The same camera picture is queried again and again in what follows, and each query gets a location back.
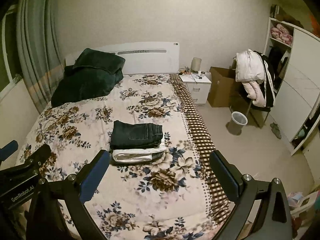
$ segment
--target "cardboard box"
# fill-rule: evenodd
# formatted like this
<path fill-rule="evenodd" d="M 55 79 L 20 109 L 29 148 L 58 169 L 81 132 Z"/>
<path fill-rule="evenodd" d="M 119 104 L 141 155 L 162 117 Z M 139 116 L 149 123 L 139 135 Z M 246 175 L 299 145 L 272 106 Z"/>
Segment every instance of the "cardboard box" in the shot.
<path fill-rule="evenodd" d="M 232 97 L 238 96 L 241 82 L 236 82 L 236 71 L 228 68 L 211 67 L 211 90 L 208 102 L 211 107 L 229 107 Z"/>

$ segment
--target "hanging clothes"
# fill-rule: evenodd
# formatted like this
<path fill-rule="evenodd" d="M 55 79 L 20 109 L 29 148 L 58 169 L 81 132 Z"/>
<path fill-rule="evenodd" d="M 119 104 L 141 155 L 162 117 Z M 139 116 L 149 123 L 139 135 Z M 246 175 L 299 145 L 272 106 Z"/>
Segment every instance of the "hanging clothes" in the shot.
<path fill-rule="evenodd" d="M 268 64 L 268 57 L 266 55 L 258 51 L 254 52 L 260 56 L 261 62 L 266 73 L 265 81 L 263 84 L 260 85 L 261 92 L 266 102 L 264 107 L 273 107 L 275 105 L 276 100 L 275 93 L 273 91 L 273 82 L 275 80 L 273 66 L 271 64 Z"/>

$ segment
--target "white headboard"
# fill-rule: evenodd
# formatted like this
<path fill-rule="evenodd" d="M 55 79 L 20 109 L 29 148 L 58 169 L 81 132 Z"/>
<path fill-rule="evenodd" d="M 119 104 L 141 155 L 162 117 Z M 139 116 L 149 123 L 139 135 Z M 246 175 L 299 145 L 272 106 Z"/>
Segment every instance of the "white headboard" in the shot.
<path fill-rule="evenodd" d="M 107 45 L 95 50 L 115 53 L 125 58 L 123 74 L 176 73 L 179 69 L 177 42 L 134 42 Z M 66 65 L 73 65 L 82 51 L 66 56 Z"/>

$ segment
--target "folded jeans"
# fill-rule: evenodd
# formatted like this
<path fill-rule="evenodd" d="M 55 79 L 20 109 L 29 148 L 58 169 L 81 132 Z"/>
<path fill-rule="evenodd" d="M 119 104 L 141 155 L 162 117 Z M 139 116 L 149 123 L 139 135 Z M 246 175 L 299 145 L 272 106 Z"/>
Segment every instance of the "folded jeans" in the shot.
<path fill-rule="evenodd" d="M 113 122 L 110 148 L 147 149 L 158 147 L 163 137 L 162 125 L 154 123 L 128 124 L 119 120 Z"/>

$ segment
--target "dark green blanket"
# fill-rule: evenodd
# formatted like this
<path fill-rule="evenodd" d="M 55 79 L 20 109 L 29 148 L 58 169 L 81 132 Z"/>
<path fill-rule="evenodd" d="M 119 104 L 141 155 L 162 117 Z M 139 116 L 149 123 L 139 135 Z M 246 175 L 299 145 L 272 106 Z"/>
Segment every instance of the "dark green blanket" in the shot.
<path fill-rule="evenodd" d="M 108 95 L 123 79 L 124 62 L 117 55 L 85 49 L 75 65 L 66 66 L 65 76 L 52 95 L 52 107 Z"/>

